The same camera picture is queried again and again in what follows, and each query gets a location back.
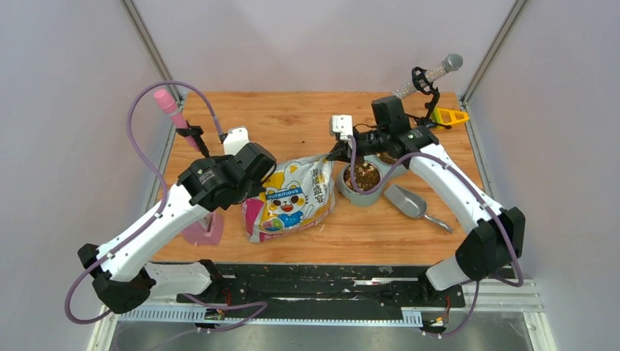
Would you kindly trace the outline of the pet food bag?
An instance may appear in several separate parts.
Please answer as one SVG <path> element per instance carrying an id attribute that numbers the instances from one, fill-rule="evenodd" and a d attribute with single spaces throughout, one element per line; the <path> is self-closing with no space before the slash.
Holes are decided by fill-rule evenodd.
<path id="1" fill-rule="evenodd" d="M 248 241 L 262 243 L 325 219 L 336 204 L 333 164 L 326 155 L 279 163 L 264 190 L 241 206 Z"/>

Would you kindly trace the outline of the metal scoop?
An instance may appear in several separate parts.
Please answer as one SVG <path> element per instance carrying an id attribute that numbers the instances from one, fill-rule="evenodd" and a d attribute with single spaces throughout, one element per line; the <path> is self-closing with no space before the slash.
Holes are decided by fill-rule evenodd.
<path id="1" fill-rule="evenodd" d="M 420 195 L 397 184 L 390 185 L 383 195 L 404 215 L 413 219 L 427 219 L 448 233 L 453 233 L 448 223 L 428 215 L 428 204 Z"/>

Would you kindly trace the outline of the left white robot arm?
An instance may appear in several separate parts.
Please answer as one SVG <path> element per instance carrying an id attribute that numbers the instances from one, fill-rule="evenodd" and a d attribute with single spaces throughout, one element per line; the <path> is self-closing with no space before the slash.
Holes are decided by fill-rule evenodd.
<path id="1" fill-rule="evenodd" d="M 161 296 L 192 294 L 207 302 L 219 300 L 224 282 L 208 260 L 158 264 L 151 258 L 189 225 L 258 195 L 275 167 L 276 158 L 257 143 L 247 143 L 235 154 L 193 161 L 167 197 L 122 234 L 106 244 L 79 249 L 97 297 L 115 314 Z"/>

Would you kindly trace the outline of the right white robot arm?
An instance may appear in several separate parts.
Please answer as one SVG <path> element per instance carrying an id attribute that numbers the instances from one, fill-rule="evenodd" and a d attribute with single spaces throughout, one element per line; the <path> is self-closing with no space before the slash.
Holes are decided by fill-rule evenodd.
<path id="1" fill-rule="evenodd" d="M 511 265 L 513 286 L 523 284 L 518 259 L 523 251 L 525 216 L 516 207 L 506 208 L 482 191 L 452 161 L 439 139 L 423 125 L 412 126 L 401 99 L 388 96 L 371 103 L 376 126 L 358 132 L 349 115 L 330 119 L 336 144 L 328 154 L 332 161 L 354 165 L 362 156 L 387 152 L 424 180 L 453 212 L 467 236 L 455 254 L 432 265 L 417 286 L 419 299 L 436 305 L 447 289 L 491 277 Z"/>

